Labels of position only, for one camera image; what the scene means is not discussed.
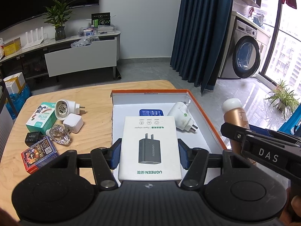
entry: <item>potted plant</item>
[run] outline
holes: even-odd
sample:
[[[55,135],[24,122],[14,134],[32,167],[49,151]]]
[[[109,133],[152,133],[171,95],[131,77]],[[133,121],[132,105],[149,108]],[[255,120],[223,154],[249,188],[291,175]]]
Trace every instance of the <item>potted plant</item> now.
[[[272,90],[271,92],[273,96],[266,98],[267,100],[271,100],[271,105],[279,99],[277,104],[278,110],[282,111],[283,116],[285,118],[285,110],[287,110],[287,115],[291,115],[299,106],[299,99],[295,97],[297,94],[294,94],[294,90],[290,91],[289,88],[278,88]]]
[[[70,14],[72,10],[70,10],[70,3],[63,0],[59,2],[58,0],[53,0],[55,5],[50,7],[45,7],[47,9],[46,18],[44,23],[53,24],[55,27],[55,40],[63,40],[66,38],[65,26],[64,24],[70,19]]]

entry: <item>white router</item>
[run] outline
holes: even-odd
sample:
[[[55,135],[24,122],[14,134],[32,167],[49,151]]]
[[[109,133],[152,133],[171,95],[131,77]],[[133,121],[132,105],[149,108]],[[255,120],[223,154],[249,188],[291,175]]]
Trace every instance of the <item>white router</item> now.
[[[43,27],[41,27],[41,39],[39,37],[39,32],[38,32],[38,28],[36,28],[36,41],[34,41],[33,39],[33,30],[30,31],[30,39],[31,42],[29,42],[29,37],[28,37],[28,32],[26,31],[25,35],[26,35],[26,45],[23,47],[23,49],[29,48],[29,47],[33,47],[36,45],[40,45],[43,41],[44,41],[44,30]]]

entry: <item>gray tile floor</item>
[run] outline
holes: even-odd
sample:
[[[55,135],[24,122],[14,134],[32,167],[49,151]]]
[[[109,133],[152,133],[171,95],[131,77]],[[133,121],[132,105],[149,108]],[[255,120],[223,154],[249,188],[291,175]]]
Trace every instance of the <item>gray tile floor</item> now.
[[[221,105],[229,98],[240,99],[249,123],[252,125],[277,130],[284,122],[281,113],[264,100],[270,89],[253,77],[248,79],[218,79],[214,91],[206,91],[201,95],[200,88],[194,87],[193,83],[183,81],[178,73],[170,67],[168,59],[164,59],[163,62],[158,62],[156,58],[123,60],[122,63],[117,64],[117,67],[122,76],[121,80],[112,79],[111,68],[102,68],[62,75],[59,76],[59,82],[56,81],[55,77],[44,77],[41,82],[36,83],[33,80],[29,85],[32,93],[37,95],[118,82],[168,80],[177,89],[189,89],[192,92],[218,131],[224,123]],[[227,146],[230,145],[228,139],[224,139],[224,141]],[[287,187],[288,180],[286,178],[261,165],[259,167]]]

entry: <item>tv stand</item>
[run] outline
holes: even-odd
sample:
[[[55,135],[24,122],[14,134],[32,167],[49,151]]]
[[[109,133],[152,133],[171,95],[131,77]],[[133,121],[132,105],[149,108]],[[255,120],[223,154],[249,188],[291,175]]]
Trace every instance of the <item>tv stand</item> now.
[[[26,49],[21,49],[0,60],[0,66],[8,60],[18,59],[21,64],[26,54],[36,50],[43,50],[47,71],[42,75],[59,76],[66,73],[87,69],[112,67],[113,79],[116,78],[116,62],[120,58],[120,31],[98,36],[100,41],[94,41],[89,46],[71,48],[70,44],[83,37],[72,36],[60,41],[45,40],[43,43]]]

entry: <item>human hand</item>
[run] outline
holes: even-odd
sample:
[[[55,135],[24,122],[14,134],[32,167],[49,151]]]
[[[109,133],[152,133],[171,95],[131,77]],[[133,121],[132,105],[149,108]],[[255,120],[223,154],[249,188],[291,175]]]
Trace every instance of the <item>human hand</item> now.
[[[0,208],[0,226],[20,226],[6,211]]]
[[[279,220],[285,225],[285,226],[301,226],[301,222],[292,222],[292,214],[288,210],[289,206],[289,199],[290,199],[290,188],[287,188],[287,202],[285,204],[285,207],[281,213],[281,216]],[[296,195],[291,203],[292,208],[294,212],[301,217],[301,196]]]

